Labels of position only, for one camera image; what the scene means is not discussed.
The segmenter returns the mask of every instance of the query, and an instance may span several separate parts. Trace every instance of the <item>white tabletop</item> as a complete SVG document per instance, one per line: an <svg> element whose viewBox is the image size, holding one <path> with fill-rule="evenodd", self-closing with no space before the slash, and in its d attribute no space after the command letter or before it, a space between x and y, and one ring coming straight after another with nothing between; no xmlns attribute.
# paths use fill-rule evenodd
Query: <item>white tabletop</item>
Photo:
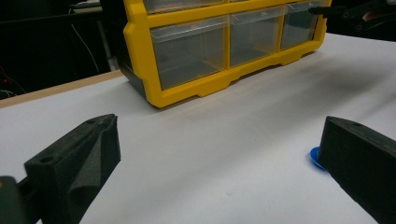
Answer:
<svg viewBox="0 0 396 224"><path fill-rule="evenodd" d="M0 109L0 174L86 119L119 116L121 162L81 223L375 223L308 159L326 116L396 139L396 44L315 53L165 109L125 77Z"/></svg>

